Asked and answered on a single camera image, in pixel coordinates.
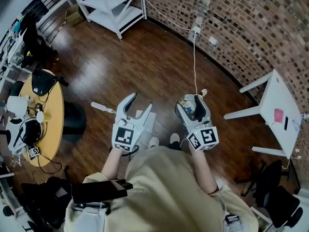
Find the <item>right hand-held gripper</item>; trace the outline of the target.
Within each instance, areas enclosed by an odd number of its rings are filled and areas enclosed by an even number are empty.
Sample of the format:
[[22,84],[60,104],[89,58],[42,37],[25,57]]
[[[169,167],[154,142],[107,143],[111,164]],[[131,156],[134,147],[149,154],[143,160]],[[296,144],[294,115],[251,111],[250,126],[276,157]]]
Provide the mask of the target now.
[[194,117],[191,120],[184,108],[176,103],[176,115],[186,127],[186,140],[195,151],[204,151],[213,148],[219,143],[217,128],[212,125],[211,113],[200,96],[194,96],[196,104]]

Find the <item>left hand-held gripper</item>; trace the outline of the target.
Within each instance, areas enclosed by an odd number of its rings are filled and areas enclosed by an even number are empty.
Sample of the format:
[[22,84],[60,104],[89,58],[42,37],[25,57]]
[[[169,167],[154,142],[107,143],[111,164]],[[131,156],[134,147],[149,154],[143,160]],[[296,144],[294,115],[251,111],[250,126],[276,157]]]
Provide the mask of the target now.
[[145,111],[139,117],[127,117],[127,111],[132,105],[137,96],[137,92],[126,96],[117,106],[116,119],[112,128],[112,147],[120,149],[124,152],[133,152],[136,148],[136,143],[144,131],[144,124],[153,106],[148,105]]

